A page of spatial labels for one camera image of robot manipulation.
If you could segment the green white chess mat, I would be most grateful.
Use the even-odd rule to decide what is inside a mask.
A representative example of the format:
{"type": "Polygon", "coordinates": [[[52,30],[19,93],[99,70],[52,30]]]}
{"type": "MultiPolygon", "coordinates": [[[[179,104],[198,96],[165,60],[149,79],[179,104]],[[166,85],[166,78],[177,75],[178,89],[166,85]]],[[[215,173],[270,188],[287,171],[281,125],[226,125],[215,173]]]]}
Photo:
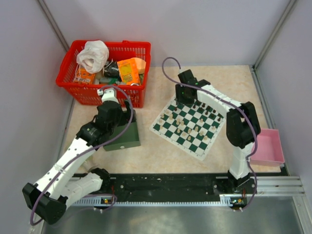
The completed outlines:
{"type": "Polygon", "coordinates": [[[199,101],[189,107],[172,96],[150,126],[150,131],[203,161],[220,133],[225,118],[199,101]]]}

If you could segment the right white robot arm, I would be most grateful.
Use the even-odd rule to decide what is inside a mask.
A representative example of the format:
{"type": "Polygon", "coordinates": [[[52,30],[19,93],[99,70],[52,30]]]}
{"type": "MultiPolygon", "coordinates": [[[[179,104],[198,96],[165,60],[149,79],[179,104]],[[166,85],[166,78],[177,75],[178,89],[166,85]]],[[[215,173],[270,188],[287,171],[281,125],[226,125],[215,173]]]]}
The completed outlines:
{"type": "Polygon", "coordinates": [[[255,106],[231,99],[206,80],[198,81],[190,69],[179,73],[178,78],[175,94],[179,104],[199,101],[225,118],[226,137],[234,147],[227,185],[231,192],[239,193],[250,179],[250,157],[256,152],[257,135],[261,132],[255,106]]]}

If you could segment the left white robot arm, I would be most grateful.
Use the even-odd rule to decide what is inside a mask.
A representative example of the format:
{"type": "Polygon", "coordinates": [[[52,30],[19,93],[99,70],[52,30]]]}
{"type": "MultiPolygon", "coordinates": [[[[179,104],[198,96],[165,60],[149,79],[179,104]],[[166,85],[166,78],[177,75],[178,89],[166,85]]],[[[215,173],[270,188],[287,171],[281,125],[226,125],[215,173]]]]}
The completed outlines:
{"type": "Polygon", "coordinates": [[[63,156],[42,178],[24,185],[22,194],[31,210],[31,226],[40,221],[53,225],[78,200],[96,191],[102,194],[109,191],[111,182],[104,177],[104,169],[94,169],[70,182],[83,162],[100,147],[119,139],[134,118],[131,99],[121,88],[106,85],[99,88],[97,94],[102,101],[97,107],[98,114],[80,128],[63,156]],[[34,221],[34,215],[38,215],[40,221],[34,221]]]}

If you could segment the orange yellow snack package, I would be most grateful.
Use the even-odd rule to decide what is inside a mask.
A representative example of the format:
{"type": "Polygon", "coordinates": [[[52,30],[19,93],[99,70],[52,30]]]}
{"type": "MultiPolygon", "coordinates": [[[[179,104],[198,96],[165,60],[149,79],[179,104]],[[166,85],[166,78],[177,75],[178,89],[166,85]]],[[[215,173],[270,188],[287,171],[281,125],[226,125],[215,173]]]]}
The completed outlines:
{"type": "Polygon", "coordinates": [[[134,58],[125,59],[117,62],[121,80],[126,85],[140,85],[136,61],[134,58]]]}

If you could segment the pink plastic tray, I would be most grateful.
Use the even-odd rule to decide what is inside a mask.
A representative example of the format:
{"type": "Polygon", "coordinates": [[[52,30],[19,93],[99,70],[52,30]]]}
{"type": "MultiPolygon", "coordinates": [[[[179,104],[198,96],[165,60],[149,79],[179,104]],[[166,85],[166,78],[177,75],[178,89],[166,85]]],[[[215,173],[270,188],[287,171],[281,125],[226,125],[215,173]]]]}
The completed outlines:
{"type": "Polygon", "coordinates": [[[251,164],[271,167],[280,167],[284,164],[285,159],[277,129],[261,129],[257,142],[258,148],[251,156],[251,164]]]}

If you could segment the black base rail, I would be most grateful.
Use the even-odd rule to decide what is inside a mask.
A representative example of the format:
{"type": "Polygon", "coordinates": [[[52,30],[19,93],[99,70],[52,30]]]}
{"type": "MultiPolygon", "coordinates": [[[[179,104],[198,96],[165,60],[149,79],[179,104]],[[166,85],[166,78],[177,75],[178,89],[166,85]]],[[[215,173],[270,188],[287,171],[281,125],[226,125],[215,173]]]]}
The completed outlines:
{"type": "Polygon", "coordinates": [[[235,182],[228,173],[111,174],[96,194],[114,194],[118,202],[205,202],[220,195],[246,197],[255,190],[251,176],[235,182]]]}

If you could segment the white crumpled plastic bag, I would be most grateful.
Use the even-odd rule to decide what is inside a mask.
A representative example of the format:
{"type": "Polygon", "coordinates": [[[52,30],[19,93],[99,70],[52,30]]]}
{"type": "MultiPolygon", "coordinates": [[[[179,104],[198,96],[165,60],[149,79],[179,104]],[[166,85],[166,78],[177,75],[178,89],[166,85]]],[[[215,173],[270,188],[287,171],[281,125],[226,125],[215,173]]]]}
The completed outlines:
{"type": "Polygon", "coordinates": [[[77,64],[83,66],[90,74],[101,71],[109,58],[109,49],[101,40],[87,41],[77,55],[77,64]]]}

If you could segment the dark green plastic tray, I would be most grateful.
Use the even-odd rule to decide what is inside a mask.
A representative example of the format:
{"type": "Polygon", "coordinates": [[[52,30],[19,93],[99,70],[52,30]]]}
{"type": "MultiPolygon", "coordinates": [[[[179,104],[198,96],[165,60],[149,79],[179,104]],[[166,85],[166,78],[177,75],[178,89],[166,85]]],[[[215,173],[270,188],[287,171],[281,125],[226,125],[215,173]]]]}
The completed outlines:
{"type": "Polygon", "coordinates": [[[113,142],[104,145],[103,148],[105,151],[115,151],[119,149],[138,147],[140,145],[141,143],[139,139],[137,120],[134,116],[130,126],[125,131],[125,133],[113,142]]]}

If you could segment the peach sponge block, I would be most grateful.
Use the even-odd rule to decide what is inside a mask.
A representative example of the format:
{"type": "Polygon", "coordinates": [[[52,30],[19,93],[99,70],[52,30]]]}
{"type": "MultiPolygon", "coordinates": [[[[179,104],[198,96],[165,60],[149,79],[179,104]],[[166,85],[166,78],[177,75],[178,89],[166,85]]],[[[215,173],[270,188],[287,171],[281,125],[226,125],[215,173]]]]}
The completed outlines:
{"type": "Polygon", "coordinates": [[[134,58],[135,62],[136,62],[136,67],[137,67],[137,71],[139,74],[144,74],[145,73],[145,68],[146,68],[146,61],[141,59],[141,58],[134,58]]]}

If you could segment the black wrapped bundle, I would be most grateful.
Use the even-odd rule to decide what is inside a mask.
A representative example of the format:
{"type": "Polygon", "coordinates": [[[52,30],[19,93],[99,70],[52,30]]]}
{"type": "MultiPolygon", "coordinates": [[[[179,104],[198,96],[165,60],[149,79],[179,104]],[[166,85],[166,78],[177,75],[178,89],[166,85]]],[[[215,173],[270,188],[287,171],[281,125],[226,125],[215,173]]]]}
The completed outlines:
{"type": "Polygon", "coordinates": [[[114,61],[113,59],[106,61],[102,71],[103,71],[103,75],[105,77],[109,77],[109,78],[119,78],[120,77],[117,62],[114,61]]]}

